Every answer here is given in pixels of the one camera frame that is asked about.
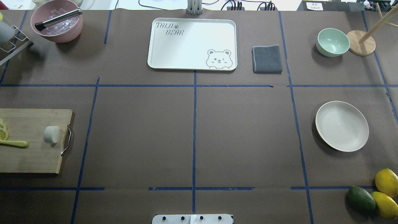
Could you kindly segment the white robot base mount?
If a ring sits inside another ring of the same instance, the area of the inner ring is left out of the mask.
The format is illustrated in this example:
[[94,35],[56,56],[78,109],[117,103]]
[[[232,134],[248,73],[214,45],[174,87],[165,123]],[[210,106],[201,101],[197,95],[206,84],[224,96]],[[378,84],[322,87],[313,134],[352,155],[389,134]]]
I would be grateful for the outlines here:
[[152,224],[233,224],[230,214],[162,214],[155,215]]

